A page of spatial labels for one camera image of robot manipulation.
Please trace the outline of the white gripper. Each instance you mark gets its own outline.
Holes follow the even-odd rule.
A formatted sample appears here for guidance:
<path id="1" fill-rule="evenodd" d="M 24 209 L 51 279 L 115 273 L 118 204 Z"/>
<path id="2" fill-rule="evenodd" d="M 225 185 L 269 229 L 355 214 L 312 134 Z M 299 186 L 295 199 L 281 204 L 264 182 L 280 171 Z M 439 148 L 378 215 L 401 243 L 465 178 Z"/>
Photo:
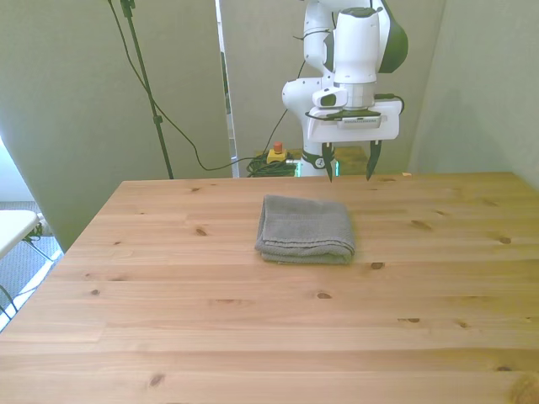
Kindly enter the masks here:
<path id="1" fill-rule="evenodd" d="M 361 141 L 371 142 L 366 165 L 366 179 L 370 180 L 381 155 L 382 141 L 394 140 L 399 135 L 400 100 L 382 100 L 368 109 L 356 110 L 315 107 L 306 117 L 307 139 L 322 143 L 322 158 L 330 182 L 334 177 L 332 143 Z"/>

